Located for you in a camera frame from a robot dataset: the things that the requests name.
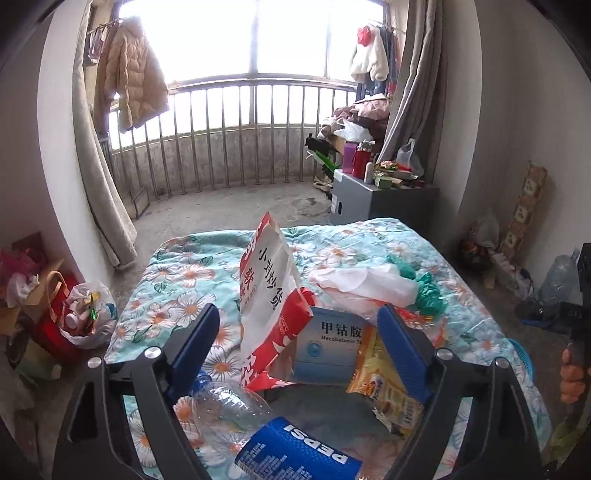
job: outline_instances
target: pile of clothes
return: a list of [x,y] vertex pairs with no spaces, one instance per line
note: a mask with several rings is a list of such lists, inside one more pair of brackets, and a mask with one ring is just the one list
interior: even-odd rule
[[390,100],[383,93],[378,93],[359,100],[353,105],[336,108],[332,117],[322,120],[318,138],[330,137],[336,131],[344,128],[345,121],[347,121],[367,129],[370,136],[376,142],[380,142],[386,136],[389,115]]

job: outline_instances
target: white sweater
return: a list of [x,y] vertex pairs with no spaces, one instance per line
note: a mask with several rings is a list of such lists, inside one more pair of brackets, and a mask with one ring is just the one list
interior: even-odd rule
[[365,74],[369,72],[372,80],[383,82],[388,77],[388,58],[379,29],[369,25],[372,41],[367,47],[356,43],[351,58],[351,76],[358,83],[365,81]]

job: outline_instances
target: gray cabinet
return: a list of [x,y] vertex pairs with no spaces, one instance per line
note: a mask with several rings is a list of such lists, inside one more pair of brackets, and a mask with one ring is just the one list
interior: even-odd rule
[[439,189],[382,190],[352,175],[335,172],[330,223],[344,225],[372,218],[397,218],[422,236],[427,235]]

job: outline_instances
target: purple bottle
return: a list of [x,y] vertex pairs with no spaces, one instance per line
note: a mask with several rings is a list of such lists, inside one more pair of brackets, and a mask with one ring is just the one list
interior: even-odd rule
[[343,149],[343,164],[340,166],[343,173],[353,173],[353,156],[355,155],[356,149],[357,143],[345,143],[345,148]]

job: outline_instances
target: curtain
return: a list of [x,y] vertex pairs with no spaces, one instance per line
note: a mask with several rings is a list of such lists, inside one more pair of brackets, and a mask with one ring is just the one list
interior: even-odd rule
[[442,40],[442,1],[410,0],[400,76],[378,161],[395,157],[400,146],[410,138],[414,138],[417,145],[421,140],[431,141],[431,138],[420,137],[431,107],[439,108],[441,104],[433,102],[433,96],[440,71]]
[[137,256],[134,247],[137,232],[115,188],[105,156],[100,149],[86,99],[82,63],[89,12],[90,2],[82,19],[74,58],[72,90],[74,137],[82,182],[90,210],[100,231],[103,247],[113,266],[125,265]]

